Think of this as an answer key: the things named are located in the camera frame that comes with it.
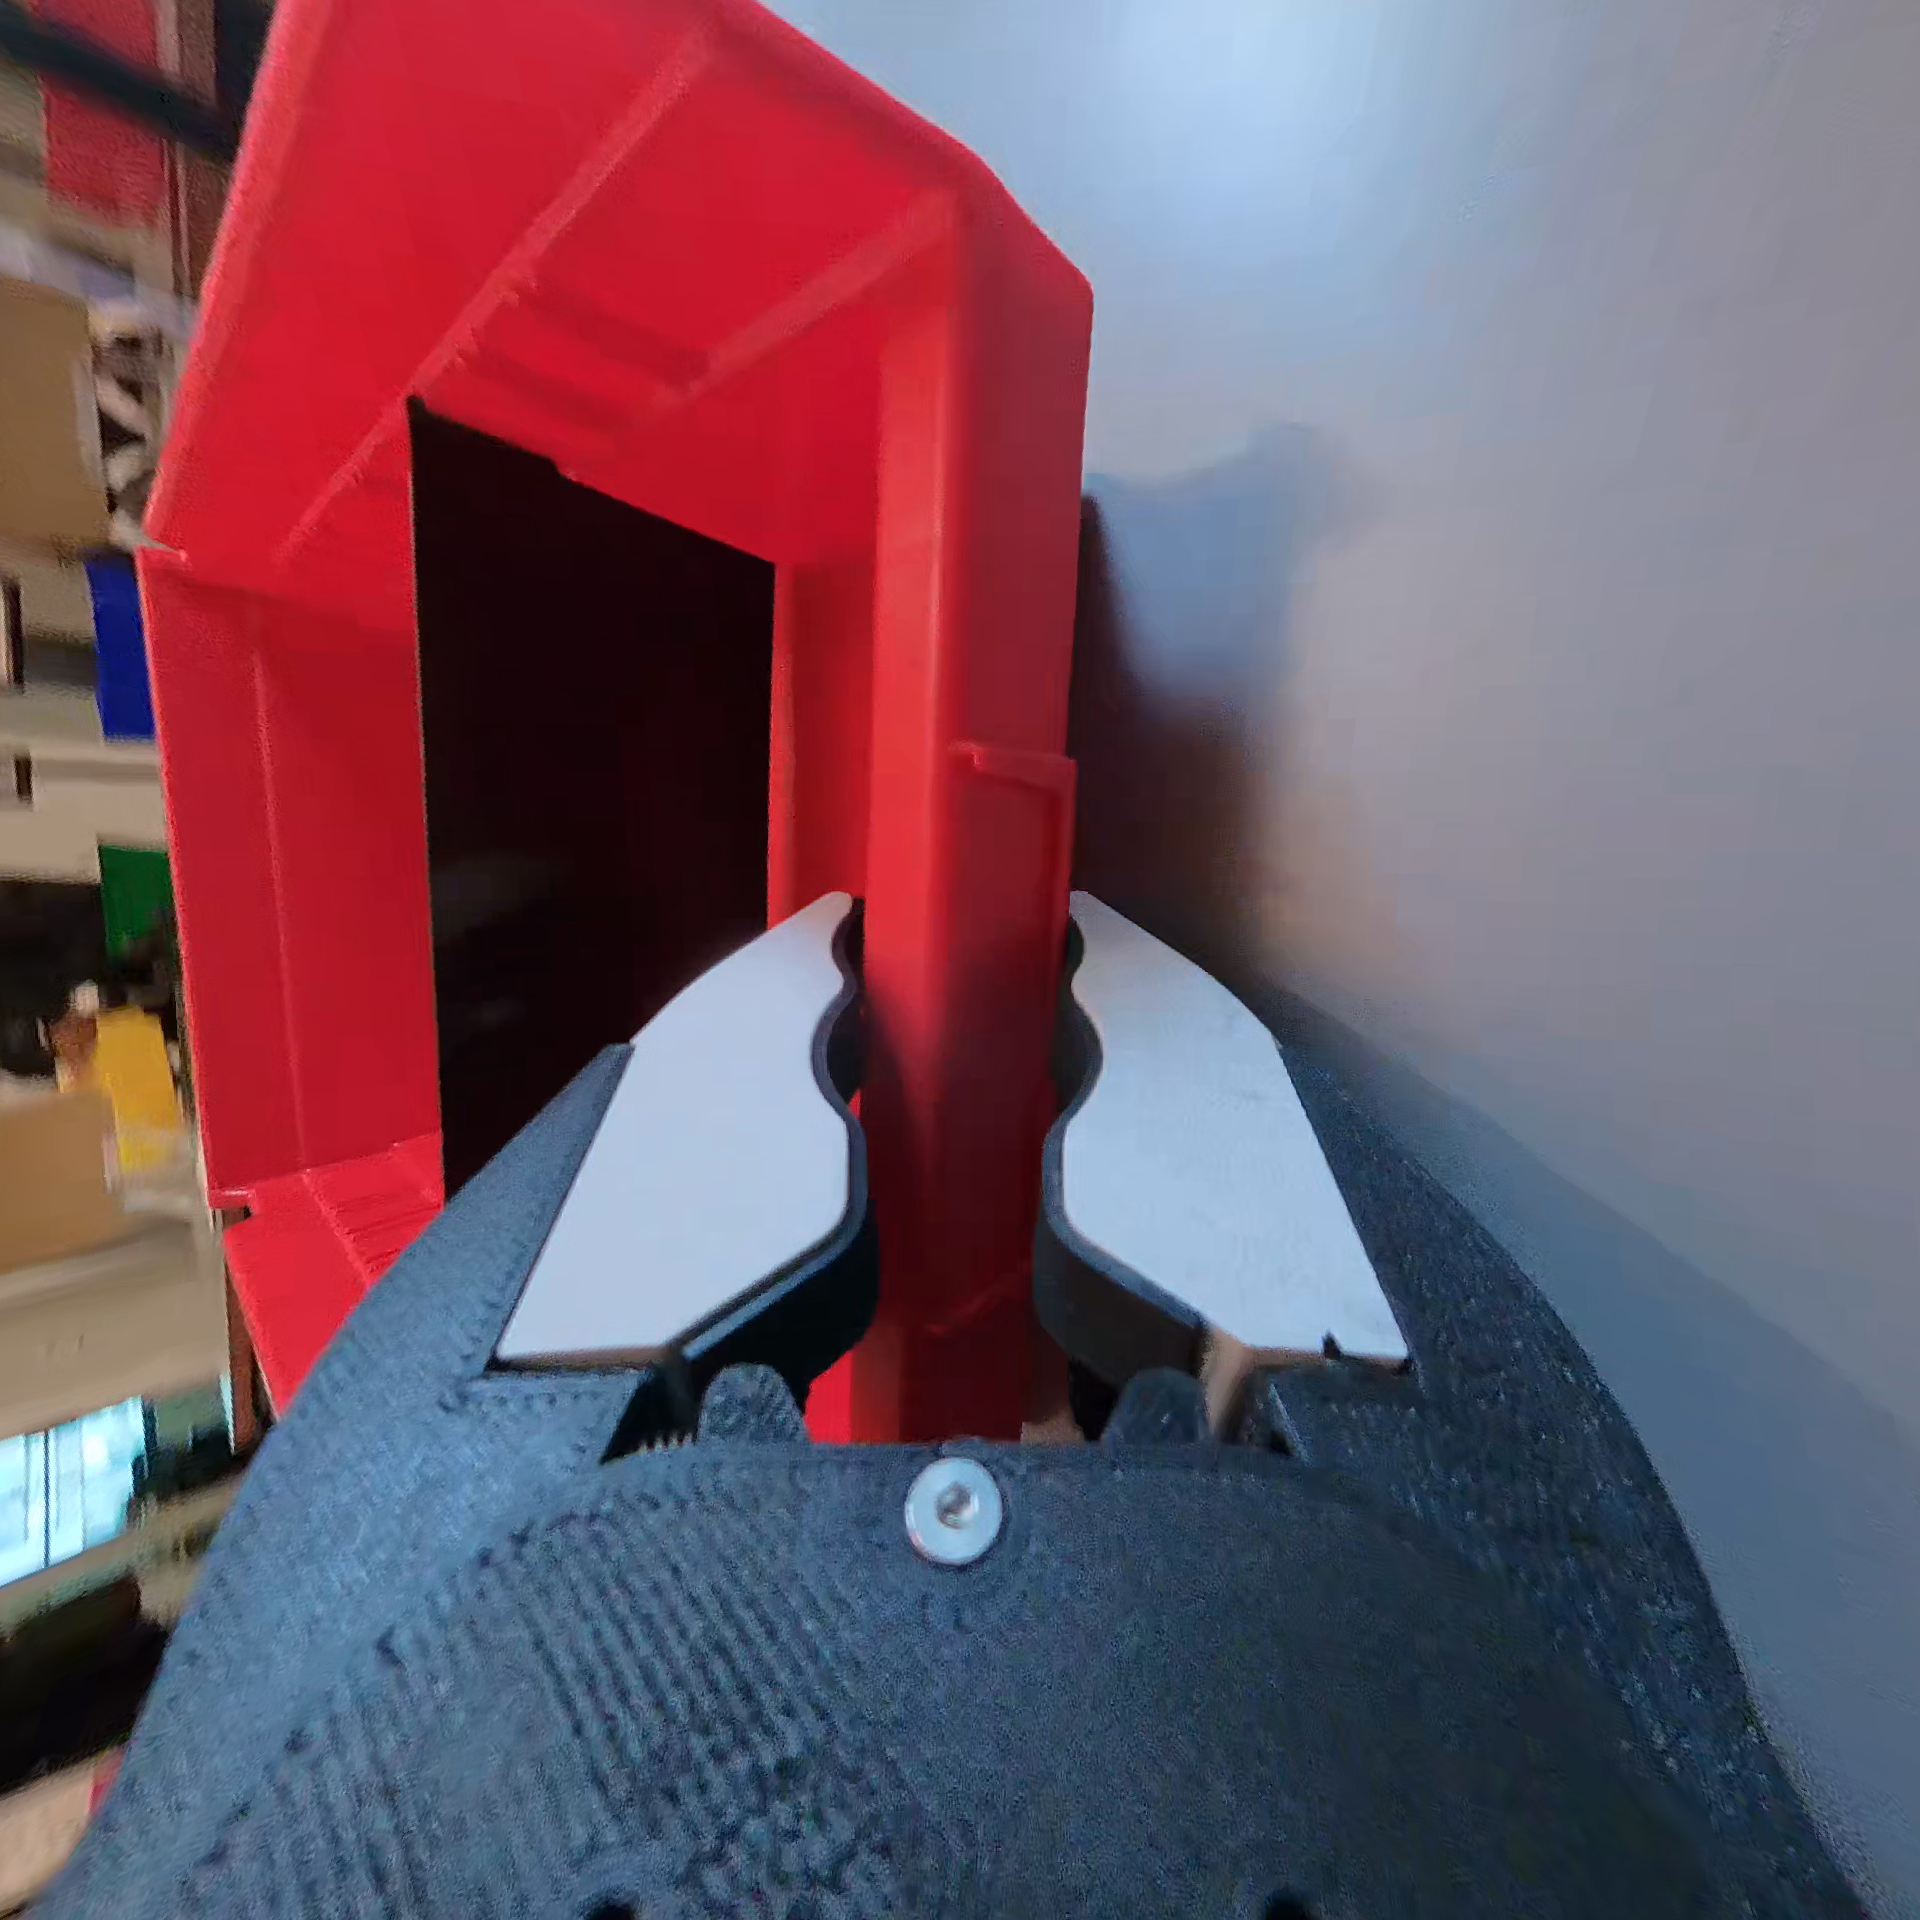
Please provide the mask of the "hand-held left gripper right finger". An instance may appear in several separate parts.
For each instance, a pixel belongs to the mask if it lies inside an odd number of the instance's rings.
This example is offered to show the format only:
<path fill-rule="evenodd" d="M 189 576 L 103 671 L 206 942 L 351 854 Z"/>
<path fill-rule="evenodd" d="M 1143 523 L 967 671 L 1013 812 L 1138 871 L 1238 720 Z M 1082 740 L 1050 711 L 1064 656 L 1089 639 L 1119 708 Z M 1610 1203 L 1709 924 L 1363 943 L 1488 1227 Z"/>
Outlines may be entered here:
<path fill-rule="evenodd" d="M 1223 1436 L 1264 1371 L 1411 1367 L 1286 1052 L 1235 991 L 1072 892 L 1054 1044 L 1037 1307 L 1074 1381 L 1184 1375 Z"/>

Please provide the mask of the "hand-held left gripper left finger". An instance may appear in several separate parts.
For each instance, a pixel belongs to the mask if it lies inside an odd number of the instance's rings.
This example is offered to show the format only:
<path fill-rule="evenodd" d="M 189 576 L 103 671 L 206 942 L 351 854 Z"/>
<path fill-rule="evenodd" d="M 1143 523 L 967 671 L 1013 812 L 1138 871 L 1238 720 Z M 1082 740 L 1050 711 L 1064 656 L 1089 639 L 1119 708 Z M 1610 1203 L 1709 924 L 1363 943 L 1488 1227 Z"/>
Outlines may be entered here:
<path fill-rule="evenodd" d="M 863 900 L 814 898 L 605 1046 L 586 1100 L 555 1094 L 495 1151 L 528 1237 L 496 1383 L 627 1375 L 641 1426 L 689 1428 L 722 1373 L 753 1367 L 809 1410 L 878 1306 L 863 932 Z"/>

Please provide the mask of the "red plastic bin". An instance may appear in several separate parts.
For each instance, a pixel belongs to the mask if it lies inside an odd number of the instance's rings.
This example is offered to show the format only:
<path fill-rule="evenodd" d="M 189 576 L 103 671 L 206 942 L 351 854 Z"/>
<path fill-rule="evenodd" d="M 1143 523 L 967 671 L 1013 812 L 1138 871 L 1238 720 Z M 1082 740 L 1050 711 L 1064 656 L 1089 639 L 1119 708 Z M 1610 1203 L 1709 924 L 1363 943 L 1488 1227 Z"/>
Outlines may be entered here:
<path fill-rule="evenodd" d="M 823 1428 L 1018 1436 L 1090 328 L 986 163 L 762 4 L 277 6 L 136 564 L 277 1396 L 481 1174 L 447 1192 L 418 399 L 775 567 L 763 930 L 865 919 L 878 1315 Z"/>

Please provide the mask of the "black bin divider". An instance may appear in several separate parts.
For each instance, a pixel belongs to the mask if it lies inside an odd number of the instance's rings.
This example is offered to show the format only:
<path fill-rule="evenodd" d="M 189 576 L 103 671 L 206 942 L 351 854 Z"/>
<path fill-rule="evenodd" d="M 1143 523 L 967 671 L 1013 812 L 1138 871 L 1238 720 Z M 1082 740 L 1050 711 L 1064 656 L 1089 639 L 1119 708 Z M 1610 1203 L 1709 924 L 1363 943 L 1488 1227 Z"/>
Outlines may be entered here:
<path fill-rule="evenodd" d="M 447 1192 L 767 925 L 778 571 L 407 410 Z"/>

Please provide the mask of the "yellow tool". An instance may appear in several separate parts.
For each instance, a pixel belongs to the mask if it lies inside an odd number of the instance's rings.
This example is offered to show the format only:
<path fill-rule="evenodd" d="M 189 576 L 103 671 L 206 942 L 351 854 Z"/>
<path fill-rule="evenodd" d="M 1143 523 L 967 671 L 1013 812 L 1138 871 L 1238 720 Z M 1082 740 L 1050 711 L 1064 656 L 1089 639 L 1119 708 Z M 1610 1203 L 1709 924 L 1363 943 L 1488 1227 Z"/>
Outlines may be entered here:
<path fill-rule="evenodd" d="M 98 1012 L 93 1076 L 113 1115 L 121 1173 L 138 1178 L 173 1166 L 186 1149 L 186 1115 L 161 1018 L 133 1005 Z"/>

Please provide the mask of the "green box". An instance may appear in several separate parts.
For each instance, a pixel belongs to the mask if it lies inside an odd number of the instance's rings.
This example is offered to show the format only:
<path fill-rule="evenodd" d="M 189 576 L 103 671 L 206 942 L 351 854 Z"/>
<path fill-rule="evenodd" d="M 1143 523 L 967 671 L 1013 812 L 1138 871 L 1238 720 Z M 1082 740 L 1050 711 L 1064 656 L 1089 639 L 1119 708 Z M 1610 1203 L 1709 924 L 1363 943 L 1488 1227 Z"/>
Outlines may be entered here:
<path fill-rule="evenodd" d="M 103 895 L 103 936 L 110 958 L 130 955 L 138 946 L 177 928 L 177 890 L 173 858 L 166 847 L 98 843 Z"/>

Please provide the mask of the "blue box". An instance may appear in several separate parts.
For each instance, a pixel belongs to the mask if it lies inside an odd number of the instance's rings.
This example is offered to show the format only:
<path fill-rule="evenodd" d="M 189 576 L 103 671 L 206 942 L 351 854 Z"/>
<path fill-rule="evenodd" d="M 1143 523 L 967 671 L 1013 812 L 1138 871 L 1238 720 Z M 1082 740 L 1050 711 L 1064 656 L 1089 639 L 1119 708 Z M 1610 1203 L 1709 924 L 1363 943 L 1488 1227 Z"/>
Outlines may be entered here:
<path fill-rule="evenodd" d="M 154 682 L 133 560 L 94 554 L 83 563 L 94 626 L 94 702 L 109 740 L 155 740 Z"/>

